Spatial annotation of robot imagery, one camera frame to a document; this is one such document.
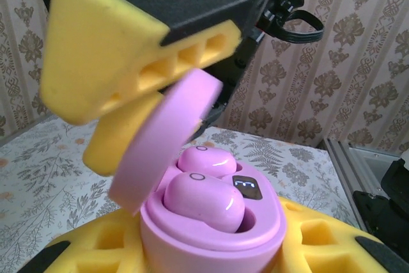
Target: pink earbud case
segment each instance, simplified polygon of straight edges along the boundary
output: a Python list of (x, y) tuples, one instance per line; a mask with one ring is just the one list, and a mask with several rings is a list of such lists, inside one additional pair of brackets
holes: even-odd
[(175, 84), (134, 137), (109, 197), (141, 212), (153, 273), (256, 273), (274, 260), (286, 219), (268, 179), (227, 151), (186, 149), (221, 84), (193, 70)]

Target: digital display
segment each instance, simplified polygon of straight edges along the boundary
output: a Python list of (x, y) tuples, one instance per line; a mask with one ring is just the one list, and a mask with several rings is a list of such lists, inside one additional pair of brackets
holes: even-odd
[(233, 185), (243, 194), (244, 198), (260, 200), (263, 198), (257, 180), (247, 176), (233, 176)]

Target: floral tablecloth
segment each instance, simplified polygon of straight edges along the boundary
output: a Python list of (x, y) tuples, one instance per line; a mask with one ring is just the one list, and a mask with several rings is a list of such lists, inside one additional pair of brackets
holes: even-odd
[[(71, 126), (50, 117), (0, 148), (0, 272), (14, 273), (58, 235), (117, 209), (111, 178), (94, 174), (82, 153), (96, 122)], [(209, 128), (190, 145), (216, 146), (262, 171), (280, 196), (357, 226), (328, 153)]]

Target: pink earbud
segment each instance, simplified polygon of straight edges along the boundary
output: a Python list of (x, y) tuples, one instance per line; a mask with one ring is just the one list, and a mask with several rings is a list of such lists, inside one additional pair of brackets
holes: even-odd
[(226, 233), (237, 231), (245, 210), (243, 196), (237, 188), (200, 173), (175, 176), (166, 187), (164, 206), (175, 214), (203, 221)]
[(178, 168), (183, 172), (199, 172), (222, 177), (233, 174), (237, 169), (237, 163), (233, 155), (226, 150), (193, 146), (180, 155)]

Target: patterned wallpaper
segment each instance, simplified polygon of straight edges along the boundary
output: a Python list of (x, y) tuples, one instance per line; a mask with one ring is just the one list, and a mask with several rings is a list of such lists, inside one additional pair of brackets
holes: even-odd
[[(267, 38), (218, 126), (316, 146), (409, 148), (409, 0), (306, 0), (321, 42)], [(307, 31), (298, 21), (290, 29)]]
[(0, 0), (0, 138), (47, 112), (38, 96), (46, 17), (42, 0)]
[[(38, 96), (47, 12), (42, 0), (0, 3), (4, 137), (47, 112)], [(310, 146), (328, 136), (409, 148), (409, 0), (306, 0), (304, 8), (324, 22), (322, 41), (267, 38), (217, 124)]]

